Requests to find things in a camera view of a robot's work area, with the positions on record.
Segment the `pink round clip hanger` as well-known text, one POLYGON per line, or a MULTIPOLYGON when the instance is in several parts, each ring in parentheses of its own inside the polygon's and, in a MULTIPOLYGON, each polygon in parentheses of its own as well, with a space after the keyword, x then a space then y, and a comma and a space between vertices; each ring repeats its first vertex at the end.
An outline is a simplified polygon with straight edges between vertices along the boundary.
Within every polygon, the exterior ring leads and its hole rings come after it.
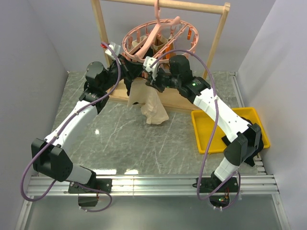
POLYGON ((174 19, 161 19, 159 1, 154 2, 155 20, 136 26, 122 40, 122 55, 129 61, 143 63, 147 56, 158 58, 162 54, 174 50, 175 42, 187 31, 190 41, 190 52, 196 51, 199 41, 197 29, 190 23, 174 19))

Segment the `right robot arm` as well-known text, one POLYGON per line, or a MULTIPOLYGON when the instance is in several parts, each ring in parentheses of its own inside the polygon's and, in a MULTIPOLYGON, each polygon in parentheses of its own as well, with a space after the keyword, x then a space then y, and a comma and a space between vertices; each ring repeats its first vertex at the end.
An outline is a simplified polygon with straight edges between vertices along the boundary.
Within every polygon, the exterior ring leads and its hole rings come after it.
POLYGON ((165 88, 177 89, 179 94, 206 113, 213 121, 213 130, 224 132, 226 144, 224 158, 212 173, 208 183, 201 182, 199 190, 223 191, 228 186, 228 177, 245 162, 253 165, 253 157, 263 148, 261 127, 257 123, 237 115, 216 94, 212 84, 202 77, 195 77, 188 59, 176 55, 169 60, 169 72, 158 66, 157 59, 146 57, 144 70, 149 74, 150 86, 162 92, 165 88))

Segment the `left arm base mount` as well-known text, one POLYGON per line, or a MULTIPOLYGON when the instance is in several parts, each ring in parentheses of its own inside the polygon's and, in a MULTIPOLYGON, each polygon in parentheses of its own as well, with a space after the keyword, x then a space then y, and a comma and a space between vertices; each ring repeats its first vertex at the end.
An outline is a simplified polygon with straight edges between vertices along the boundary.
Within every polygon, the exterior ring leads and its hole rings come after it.
POLYGON ((113 198, 111 196, 112 179, 92 179, 88 184, 80 184, 77 182, 70 182, 68 194, 78 196, 78 206, 85 212, 100 212, 109 208, 112 204, 113 198), (97 207, 99 201, 102 201, 103 195, 109 198, 109 202, 105 207, 94 209, 97 207))

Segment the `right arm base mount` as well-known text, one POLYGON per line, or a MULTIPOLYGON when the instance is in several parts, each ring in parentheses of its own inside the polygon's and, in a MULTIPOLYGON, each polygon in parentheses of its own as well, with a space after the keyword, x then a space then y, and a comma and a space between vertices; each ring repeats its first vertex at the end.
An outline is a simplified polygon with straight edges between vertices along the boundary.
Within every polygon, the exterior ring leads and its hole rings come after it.
POLYGON ((239 198, 241 189, 241 178, 231 177, 226 182, 220 182, 215 177, 202 177, 200 180, 200 186, 197 187, 199 179, 196 178, 196 182, 192 187, 196 188, 196 193, 207 194, 207 198, 211 206, 214 209, 223 210, 234 204, 239 198))

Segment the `beige boxer underwear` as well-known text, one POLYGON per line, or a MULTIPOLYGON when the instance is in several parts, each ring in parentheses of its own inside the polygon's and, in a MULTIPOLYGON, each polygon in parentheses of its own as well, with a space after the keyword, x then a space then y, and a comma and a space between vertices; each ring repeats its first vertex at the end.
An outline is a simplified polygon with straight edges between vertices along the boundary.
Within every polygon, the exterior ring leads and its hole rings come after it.
POLYGON ((131 84, 127 107, 135 103, 141 105, 141 113, 146 116, 146 123, 159 125, 169 119, 161 103, 157 90, 147 86, 145 80, 135 80, 131 84))

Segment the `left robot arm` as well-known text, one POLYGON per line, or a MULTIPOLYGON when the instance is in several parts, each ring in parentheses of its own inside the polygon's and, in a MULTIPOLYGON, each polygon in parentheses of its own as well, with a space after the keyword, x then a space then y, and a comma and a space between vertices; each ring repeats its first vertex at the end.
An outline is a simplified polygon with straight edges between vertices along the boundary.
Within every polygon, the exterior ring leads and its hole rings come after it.
POLYGON ((142 71, 141 63, 123 57, 119 57, 119 63, 113 62, 109 68, 99 61, 90 63, 85 73, 83 92, 74 109, 51 134, 43 140, 37 138, 33 141, 33 169, 59 182, 78 182, 87 193, 94 191, 97 186, 95 173, 72 163, 68 152, 86 126, 105 107, 109 99, 107 91, 119 80, 124 80, 129 88, 142 71))

